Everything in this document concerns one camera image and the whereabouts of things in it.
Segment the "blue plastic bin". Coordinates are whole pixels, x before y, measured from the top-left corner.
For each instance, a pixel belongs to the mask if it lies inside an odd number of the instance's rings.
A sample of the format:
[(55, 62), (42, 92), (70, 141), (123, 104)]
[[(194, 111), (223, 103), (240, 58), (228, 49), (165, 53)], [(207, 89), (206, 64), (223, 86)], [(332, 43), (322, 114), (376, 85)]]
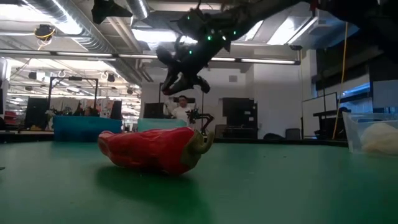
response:
[(103, 131), (121, 132), (122, 121), (97, 116), (55, 116), (55, 141), (96, 142)]

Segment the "black office chair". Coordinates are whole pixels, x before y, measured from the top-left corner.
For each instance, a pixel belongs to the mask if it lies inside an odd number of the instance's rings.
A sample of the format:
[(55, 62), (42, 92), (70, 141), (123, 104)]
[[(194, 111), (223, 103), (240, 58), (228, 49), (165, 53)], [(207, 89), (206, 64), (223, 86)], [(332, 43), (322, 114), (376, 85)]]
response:
[(285, 130), (286, 140), (301, 140), (301, 129), (299, 128), (289, 128)]

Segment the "long ceiling light strip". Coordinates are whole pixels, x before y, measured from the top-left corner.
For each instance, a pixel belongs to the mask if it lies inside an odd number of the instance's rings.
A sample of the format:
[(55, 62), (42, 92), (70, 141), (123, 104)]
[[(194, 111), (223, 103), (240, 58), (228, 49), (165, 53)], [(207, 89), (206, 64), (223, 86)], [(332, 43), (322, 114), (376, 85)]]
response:
[[(156, 55), (151, 54), (109, 54), (109, 53), (88, 53), (88, 52), (57, 52), (46, 50), (20, 50), (20, 49), (0, 49), (0, 56), (8, 57), (31, 57), (31, 58), (86, 58), (89, 60), (114, 60), (116, 58), (128, 59), (151, 59), (157, 60)], [(299, 60), (279, 60), (267, 58), (232, 58), (232, 57), (213, 57), (211, 62), (230, 62), (230, 63), (258, 63), (276, 65), (300, 65)]]

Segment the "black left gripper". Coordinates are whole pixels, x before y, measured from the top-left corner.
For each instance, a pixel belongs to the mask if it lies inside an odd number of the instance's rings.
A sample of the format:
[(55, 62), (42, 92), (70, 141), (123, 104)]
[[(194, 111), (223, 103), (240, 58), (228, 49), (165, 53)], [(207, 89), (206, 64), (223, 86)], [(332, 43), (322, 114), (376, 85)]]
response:
[(131, 17), (132, 13), (114, 0), (94, 0), (91, 10), (93, 22), (101, 24), (107, 17)]

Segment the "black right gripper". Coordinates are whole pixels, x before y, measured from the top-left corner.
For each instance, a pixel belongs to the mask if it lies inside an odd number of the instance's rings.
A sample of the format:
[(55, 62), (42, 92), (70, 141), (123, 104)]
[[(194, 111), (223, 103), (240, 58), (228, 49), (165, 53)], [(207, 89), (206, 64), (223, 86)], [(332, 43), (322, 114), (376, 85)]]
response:
[(164, 47), (158, 47), (157, 58), (167, 66), (167, 76), (160, 88), (161, 92), (169, 88), (174, 95), (198, 85), (202, 92), (208, 93), (210, 85), (198, 73), (222, 48), (223, 44), (219, 40), (199, 41), (187, 49), (179, 49), (175, 55)]

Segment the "round silver ceiling duct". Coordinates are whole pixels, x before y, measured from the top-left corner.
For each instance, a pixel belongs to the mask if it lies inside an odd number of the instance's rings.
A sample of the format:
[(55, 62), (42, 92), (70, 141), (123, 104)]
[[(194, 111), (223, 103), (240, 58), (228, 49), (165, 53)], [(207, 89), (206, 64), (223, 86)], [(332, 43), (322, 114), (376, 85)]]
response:
[(146, 0), (126, 0), (132, 15), (137, 20), (143, 20), (150, 14), (150, 7)]

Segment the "clear plastic bin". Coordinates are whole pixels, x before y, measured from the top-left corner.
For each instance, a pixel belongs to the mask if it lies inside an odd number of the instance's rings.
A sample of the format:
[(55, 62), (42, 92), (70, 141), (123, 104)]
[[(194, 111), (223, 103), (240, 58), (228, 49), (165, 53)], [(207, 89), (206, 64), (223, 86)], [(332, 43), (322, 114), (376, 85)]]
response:
[(343, 120), (345, 124), (349, 150), (352, 153), (383, 154), (380, 152), (366, 152), (362, 150), (360, 137), (363, 131), (370, 125), (374, 123), (387, 123), (395, 128), (398, 128), (398, 114), (343, 112)]

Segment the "white garlic head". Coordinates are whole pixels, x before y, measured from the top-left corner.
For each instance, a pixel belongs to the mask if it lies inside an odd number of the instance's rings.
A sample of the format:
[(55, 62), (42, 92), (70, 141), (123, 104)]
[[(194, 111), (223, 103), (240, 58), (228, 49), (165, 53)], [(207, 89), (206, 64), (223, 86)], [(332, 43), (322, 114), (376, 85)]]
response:
[(398, 128), (387, 123), (374, 123), (367, 127), (361, 137), (362, 150), (398, 155)]

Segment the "large black monitor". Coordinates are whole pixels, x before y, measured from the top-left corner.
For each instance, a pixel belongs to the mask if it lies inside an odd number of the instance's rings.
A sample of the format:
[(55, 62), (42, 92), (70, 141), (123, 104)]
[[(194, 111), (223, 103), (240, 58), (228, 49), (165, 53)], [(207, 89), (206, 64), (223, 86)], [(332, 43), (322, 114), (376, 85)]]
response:
[(223, 98), (224, 138), (257, 139), (257, 103), (252, 98)]

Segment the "teal plastic bin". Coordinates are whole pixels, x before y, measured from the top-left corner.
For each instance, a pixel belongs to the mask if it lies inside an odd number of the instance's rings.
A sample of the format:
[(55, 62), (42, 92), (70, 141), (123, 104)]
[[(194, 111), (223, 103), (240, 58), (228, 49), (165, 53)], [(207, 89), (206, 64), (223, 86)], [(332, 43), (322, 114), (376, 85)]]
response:
[(151, 129), (173, 129), (186, 126), (181, 119), (140, 118), (137, 120), (137, 131), (143, 132)]

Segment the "long red pepper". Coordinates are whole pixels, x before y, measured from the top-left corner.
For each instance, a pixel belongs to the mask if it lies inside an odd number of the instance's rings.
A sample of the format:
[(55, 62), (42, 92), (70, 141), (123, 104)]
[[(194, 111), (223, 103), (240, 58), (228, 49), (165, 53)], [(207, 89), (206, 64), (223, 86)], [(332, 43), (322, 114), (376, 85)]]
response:
[(137, 133), (103, 131), (98, 136), (98, 146), (119, 167), (181, 175), (197, 165), (214, 138), (213, 131), (204, 136), (187, 126)]

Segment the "colourful wall poster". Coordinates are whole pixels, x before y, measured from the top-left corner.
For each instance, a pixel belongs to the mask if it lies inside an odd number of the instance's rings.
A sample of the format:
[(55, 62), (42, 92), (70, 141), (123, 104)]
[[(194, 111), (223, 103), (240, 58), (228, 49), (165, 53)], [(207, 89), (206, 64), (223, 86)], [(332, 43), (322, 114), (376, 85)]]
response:
[(81, 108), (85, 116), (99, 116), (102, 118), (110, 118), (114, 101), (109, 99), (80, 100)]

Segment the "black gantry frame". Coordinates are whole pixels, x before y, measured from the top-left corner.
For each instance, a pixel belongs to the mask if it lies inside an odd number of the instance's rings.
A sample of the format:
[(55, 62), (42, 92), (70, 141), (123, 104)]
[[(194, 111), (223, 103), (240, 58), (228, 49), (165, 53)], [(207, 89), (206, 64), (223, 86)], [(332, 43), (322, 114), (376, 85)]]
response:
[(83, 80), (90, 81), (93, 80), (95, 81), (95, 95), (94, 95), (94, 105), (91, 108), (88, 108), (88, 113), (84, 109), (81, 108), (81, 103), (80, 100), (75, 98), (83, 98), (83, 95), (62, 95), (60, 103), (60, 110), (53, 108), (51, 106), (51, 99), (53, 96), (52, 94), (52, 89), (55, 87), (55, 84), (53, 84), (53, 81), (57, 79), (58, 81), (62, 81), (65, 79), (65, 77), (51, 77), (50, 78), (50, 84), (49, 84), (49, 94), (48, 94), (48, 109), (45, 112), (45, 114), (48, 117), (53, 117), (55, 115), (74, 115), (74, 116), (99, 116), (99, 112), (96, 109), (96, 100), (97, 100), (97, 92), (98, 92), (98, 79), (97, 78), (82, 78), (82, 77), (68, 77), (67, 79), (69, 81), (76, 81), (76, 82), (81, 82)]

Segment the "green table mat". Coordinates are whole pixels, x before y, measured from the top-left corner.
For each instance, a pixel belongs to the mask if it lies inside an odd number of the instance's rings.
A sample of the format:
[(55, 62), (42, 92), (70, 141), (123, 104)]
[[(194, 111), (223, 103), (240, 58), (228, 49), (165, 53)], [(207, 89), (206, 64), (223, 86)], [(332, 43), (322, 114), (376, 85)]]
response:
[(398, 224), (398, 157), (215, 144), (179, 177), (95, 143), (0, 145), (0, 224)]

